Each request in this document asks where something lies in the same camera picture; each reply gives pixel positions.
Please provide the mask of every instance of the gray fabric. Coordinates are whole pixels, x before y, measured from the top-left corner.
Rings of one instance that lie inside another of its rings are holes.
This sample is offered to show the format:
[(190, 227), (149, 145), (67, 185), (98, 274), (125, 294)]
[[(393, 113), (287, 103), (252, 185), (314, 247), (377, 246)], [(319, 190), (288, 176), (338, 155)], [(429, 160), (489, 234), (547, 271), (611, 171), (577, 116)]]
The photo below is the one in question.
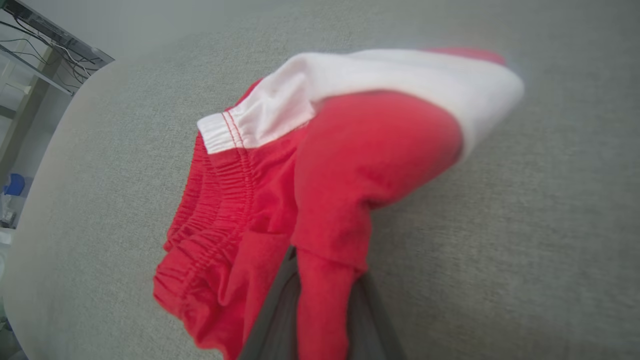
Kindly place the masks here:
[(443, 45), (505, 54), (527, 95), (466, 163), (373, 216), (409, 358), (640, 357), (637, 2), (384, 3), (285, 6), (87, 81), (8, 260), (31, 360), (216, 359), (152, 298), (196, 120), (301, 51)]

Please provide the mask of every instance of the white fabric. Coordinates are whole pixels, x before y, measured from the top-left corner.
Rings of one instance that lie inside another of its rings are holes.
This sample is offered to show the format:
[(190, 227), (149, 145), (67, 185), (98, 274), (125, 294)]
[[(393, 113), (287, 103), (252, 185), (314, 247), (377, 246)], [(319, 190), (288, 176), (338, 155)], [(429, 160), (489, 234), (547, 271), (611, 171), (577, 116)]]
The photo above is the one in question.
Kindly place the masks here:
[(483, 60), (414, 50), (338, 55), (303, 53), (264, 78), (225, 113), (198, 121), (209, 154), (256, 148), (305, 125), (328, 97), (391, 90), (442, 107), (460, 123), (463, 158), (522, 98), (507, 68)]

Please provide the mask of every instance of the folded garment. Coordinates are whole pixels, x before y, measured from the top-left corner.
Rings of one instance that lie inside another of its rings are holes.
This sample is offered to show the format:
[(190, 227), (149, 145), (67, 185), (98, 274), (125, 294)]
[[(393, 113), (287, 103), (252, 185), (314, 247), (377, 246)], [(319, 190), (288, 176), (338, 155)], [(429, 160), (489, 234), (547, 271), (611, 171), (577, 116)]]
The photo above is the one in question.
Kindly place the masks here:
[(523, 94), (468, 49), (304, 53), (198, 121), (154, 296), (197, 346), (235, 359), (290, 244), (301, 360), (345, 359), (369, 212), (466, 158)]

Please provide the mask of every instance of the red cloth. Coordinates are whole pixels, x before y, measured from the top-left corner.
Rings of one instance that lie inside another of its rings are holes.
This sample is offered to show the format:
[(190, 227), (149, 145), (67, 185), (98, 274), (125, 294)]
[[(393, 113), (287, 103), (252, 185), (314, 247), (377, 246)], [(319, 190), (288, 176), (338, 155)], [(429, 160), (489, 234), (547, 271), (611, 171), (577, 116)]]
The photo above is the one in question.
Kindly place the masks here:
[(367, 270), (369, 212), (455, 163), (459, 122), (391, 91), (331, 97), (306, 126), (259, 147), (245, 146), (251, 140), (231, 112), (219, 119), (234, 147), (207, 154), (208, 137), (198, 134), (154, 277), (156, 300), (197, 346), (233, 360), (292, 243), (302, 283), (300, 359), (345, 359), (348, 297)]

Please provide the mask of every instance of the clothing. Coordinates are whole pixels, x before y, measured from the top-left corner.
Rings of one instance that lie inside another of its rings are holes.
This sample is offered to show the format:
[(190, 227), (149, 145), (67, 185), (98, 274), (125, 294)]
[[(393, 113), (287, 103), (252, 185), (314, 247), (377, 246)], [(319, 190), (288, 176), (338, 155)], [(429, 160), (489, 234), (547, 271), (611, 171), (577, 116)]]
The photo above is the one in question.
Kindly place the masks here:
[(293, 244), (300, 359), (346, 357), (370, 210), (468, 156), (522, 96), (520, 80), (491, 62), (499, 57), (444, 51), (299, 54), (198, 121), (154, 278), (158, 303), (196, 345), (239, 355)]

